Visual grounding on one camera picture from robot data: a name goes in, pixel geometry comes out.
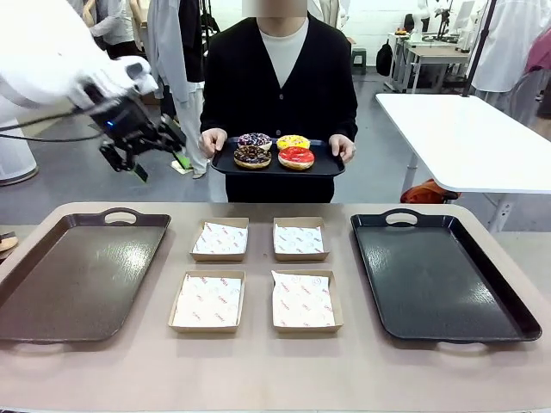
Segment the person's left hand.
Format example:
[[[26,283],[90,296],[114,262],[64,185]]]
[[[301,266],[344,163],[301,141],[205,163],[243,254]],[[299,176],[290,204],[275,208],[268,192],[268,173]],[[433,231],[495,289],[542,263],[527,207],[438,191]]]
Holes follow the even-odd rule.
[[[348,163],[356,154],[356,146],[352,140],[342,134],[333,134],[329,138],[329,146],[334,157],[340,157],[343,163]]]

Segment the person's right hand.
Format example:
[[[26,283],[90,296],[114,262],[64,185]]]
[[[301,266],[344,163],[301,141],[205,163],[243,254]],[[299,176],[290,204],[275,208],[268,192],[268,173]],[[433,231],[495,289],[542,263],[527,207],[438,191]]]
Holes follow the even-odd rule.
[[[220,128],[211,128],[201,133],[200,149],[207,159],[211,159],[217,151],[221,151],[227,140],[227,133]]]

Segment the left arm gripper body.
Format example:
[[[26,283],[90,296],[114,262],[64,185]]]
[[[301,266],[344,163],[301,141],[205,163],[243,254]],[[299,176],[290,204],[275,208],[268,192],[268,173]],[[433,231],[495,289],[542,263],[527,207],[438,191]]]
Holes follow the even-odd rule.
[[[107,98],[94,85],[87,85],[84,92],[94,103],[88,110],[90,118],[115,143],[124,139],[150,136],[154,123],[136,90],[123,96]]]

